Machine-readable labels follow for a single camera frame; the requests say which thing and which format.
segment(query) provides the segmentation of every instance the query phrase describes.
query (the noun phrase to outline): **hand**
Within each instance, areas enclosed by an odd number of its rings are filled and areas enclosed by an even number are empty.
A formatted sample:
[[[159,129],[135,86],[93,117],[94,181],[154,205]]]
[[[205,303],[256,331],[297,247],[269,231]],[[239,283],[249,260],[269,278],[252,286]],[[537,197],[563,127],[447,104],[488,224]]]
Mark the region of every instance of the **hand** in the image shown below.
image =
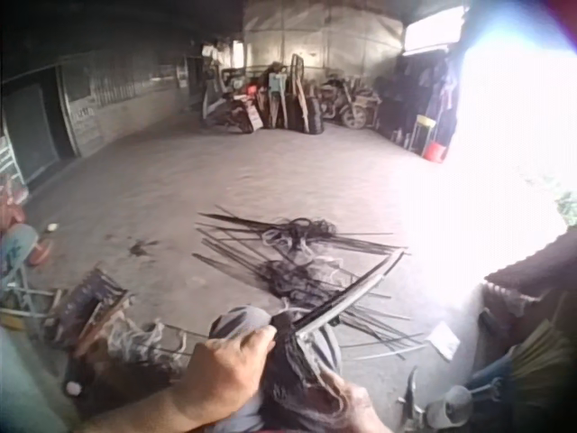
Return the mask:
[[[195,425],[204,426],[239,410],[259,390],[277,330],[267,326],[247,336],[198,344],[174,401]]]
[[[325,384],[344,401],[346,415],[345,424],[341,430],[343,433],[391,433],[380,421],[365,388],[347,382],[325,367],[321,372],[321,377]]]

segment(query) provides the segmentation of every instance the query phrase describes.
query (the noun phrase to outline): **tire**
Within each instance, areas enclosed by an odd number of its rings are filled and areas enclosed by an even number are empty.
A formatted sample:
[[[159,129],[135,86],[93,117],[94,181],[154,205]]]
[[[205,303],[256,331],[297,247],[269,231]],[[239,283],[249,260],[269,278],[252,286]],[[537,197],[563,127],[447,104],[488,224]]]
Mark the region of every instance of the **tire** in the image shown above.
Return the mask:
[[[238,115],[238,126],[241,128],[243,134],[252,134],[254,128],[252,127],[251,119],[246,111],[242,111]]]
[[[232,119],[243,134],[252,134],[254,128],[252,127],[251,119],[244,107],[244,104],[242,102],[234,101],[232,110]]]
[[[303,110],[298,102],[298,97],[296,95],[287,95],[287,120],[288,128],[292,131],[299,131],[300,133],[305,131],[305,125],[303,122]]]
[[[321,103],[316,97],[307,98],[307,111],[308,133],[311,135],[322,134],[325,131],[325,121],[323,120]]]
[[[341,120],[343,124],[349,129],[362,129],[367,124],[367,112],[361,106],[353,106],[355,117],[353,117],[353,112],[350,107],[346,109],[341,114]]]

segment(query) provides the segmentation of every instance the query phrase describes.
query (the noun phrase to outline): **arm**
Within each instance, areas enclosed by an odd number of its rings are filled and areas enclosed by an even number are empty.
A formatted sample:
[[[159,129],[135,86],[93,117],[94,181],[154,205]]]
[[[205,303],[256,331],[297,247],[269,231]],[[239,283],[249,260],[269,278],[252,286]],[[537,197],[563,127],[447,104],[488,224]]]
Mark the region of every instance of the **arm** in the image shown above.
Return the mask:
[[[264,327],[198,344],[179,383],[92,419],[78,433],[184,433],[232,415],[258,391],[275,334]]]
[[[342,433],[392,433],[379,419],[365,388],[348,383],[328,369],[322,376],[325,384],[343,397],[347,418]]]

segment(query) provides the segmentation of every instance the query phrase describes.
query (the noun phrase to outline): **red bucket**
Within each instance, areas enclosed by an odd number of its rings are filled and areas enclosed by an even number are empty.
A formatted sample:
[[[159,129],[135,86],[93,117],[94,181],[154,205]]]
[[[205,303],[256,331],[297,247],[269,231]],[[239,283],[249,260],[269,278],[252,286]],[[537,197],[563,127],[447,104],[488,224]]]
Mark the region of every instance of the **red bucket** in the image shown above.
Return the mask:
[[[441,163],[444,159],[444,152],[447,150],[446,147],[437,143],[431,142],[425,149],[425,154],[423,157],[427,161]]]

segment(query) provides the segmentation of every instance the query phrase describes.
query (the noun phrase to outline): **paper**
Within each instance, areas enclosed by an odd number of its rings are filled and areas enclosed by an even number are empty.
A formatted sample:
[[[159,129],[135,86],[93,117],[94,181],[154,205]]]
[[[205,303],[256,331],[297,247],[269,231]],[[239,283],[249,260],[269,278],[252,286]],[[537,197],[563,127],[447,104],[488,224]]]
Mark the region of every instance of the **paper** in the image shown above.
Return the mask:
[[[461,341],[453,333],[451,328],[447,326],[446,323],[439,323],[431,335],[427,338],[427,341],[431,342],[431,345],[441,354],[441,356],[447,360],[451,361]]]

